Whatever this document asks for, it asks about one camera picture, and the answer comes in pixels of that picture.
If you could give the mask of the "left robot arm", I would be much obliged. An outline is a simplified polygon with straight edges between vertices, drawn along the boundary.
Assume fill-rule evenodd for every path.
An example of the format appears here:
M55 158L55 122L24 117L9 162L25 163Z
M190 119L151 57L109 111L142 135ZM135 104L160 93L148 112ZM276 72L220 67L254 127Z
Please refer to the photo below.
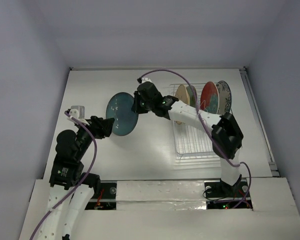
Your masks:
M56 138L56 155L49 178L46 213L33 230L32 240L70 240L89 200L101 192L100 176L83 171L82 158L97 139L111 135L114 118L77 118L74 110L66 112L77 131L64 130Z

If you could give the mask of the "beige floral plate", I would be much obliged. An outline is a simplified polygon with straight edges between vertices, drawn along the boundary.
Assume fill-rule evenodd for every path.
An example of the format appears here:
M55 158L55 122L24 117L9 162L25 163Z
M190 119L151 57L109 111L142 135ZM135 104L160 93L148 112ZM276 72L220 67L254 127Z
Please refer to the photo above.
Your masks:
M188 94L187 88L185 85L180 84L174 95L179 101L189 105L190 104L190 96Z

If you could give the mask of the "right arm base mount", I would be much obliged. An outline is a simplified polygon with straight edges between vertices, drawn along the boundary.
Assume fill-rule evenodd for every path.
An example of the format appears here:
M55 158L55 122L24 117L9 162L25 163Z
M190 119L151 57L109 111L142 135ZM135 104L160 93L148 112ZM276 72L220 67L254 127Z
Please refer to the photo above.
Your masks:
M241 178L233 186L220 179L205 180L202 196L207 200L207 209L253 209L250 195L251 178Z

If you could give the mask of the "red plate with teal flower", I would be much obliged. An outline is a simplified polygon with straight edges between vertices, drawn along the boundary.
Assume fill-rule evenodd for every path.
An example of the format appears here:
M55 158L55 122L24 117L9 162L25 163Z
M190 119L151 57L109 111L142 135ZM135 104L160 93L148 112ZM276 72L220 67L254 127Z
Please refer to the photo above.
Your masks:
M201 91L200 109L211 114L218 113L219 92L217 86L212 81L207 82Z

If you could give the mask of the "dark teal plate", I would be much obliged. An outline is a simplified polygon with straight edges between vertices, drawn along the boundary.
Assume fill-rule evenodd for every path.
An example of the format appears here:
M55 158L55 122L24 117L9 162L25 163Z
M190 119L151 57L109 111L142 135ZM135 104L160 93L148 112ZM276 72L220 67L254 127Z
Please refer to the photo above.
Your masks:
M134 97L127 92L115 94L108 102L105 116L114 118L112 133L117 136L130 134L138 123L139 115L132 111Z

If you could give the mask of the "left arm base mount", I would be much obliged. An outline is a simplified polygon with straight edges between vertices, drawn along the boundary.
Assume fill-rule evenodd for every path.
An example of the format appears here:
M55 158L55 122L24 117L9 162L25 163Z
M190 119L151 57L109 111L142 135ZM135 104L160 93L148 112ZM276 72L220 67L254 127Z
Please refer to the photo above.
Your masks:
M117 182L102 181L100 190L87 203L85 210L116 210Z

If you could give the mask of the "white foam block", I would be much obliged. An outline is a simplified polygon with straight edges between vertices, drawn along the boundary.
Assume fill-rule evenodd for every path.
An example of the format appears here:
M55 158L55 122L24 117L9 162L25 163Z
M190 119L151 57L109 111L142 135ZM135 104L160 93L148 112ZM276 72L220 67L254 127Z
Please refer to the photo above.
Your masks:
M119 211L206 210L201 180L118 181L116 209Z

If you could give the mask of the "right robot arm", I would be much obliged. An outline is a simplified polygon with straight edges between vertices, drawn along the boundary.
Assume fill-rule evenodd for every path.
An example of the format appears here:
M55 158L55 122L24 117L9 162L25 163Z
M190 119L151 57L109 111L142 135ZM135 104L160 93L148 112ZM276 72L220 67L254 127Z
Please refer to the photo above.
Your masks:
M162 96L151 81L138 79L131 110L137 114L154 113L157 117L181 122L205 132L212 142L213 152L220 157L220 190L232 196L239 189L242 179L237 152L242 147L243 133L235 117L227 112L223 115L208 113L187 105L178 98Z

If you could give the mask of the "green plate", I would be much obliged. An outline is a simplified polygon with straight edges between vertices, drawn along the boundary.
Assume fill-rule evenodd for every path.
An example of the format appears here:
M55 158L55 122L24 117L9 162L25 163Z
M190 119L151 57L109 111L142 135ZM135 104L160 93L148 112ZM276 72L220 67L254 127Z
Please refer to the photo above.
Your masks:
M195 108L197 105L197 90L193 85L186 86L187 100L186 104Z

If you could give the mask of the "white blue patterned plate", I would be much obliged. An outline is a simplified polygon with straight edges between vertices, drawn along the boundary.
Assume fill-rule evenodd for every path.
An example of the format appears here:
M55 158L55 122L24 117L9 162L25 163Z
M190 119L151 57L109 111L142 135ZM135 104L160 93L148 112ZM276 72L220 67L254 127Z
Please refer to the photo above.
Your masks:
M220 80L216 83L219 96L219 114L229 113L232 107L232 93L227 82Z

